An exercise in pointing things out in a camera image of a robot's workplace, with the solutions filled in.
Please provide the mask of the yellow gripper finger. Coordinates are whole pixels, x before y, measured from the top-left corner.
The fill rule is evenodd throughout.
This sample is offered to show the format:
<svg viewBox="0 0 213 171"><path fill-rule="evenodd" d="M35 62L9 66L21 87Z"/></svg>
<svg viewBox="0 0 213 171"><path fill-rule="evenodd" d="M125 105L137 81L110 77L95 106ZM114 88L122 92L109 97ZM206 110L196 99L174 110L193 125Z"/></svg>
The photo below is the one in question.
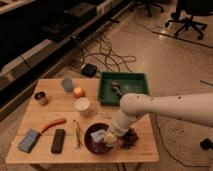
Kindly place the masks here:
<svg viewBox="0 0 213 171"><path fill-rule="evenodd" d="M104 143L107 147L113 147L117 144L118 137L112 132L107 132L104 137Z"/></svg>

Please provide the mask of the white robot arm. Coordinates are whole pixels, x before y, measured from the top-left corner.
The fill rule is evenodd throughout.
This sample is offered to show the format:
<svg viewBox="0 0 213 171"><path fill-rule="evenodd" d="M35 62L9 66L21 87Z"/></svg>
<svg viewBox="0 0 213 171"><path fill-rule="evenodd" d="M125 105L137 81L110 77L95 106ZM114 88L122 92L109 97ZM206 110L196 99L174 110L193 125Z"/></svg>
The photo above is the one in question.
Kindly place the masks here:
<svg viewBox="0 0 213 171"><path fill-rule="evenodd" d="M112 117L104 143L113 147L131 125L146 114L159 114L213 127L213 93L165 97L127 93L120 99L120 108Z"/></svg>

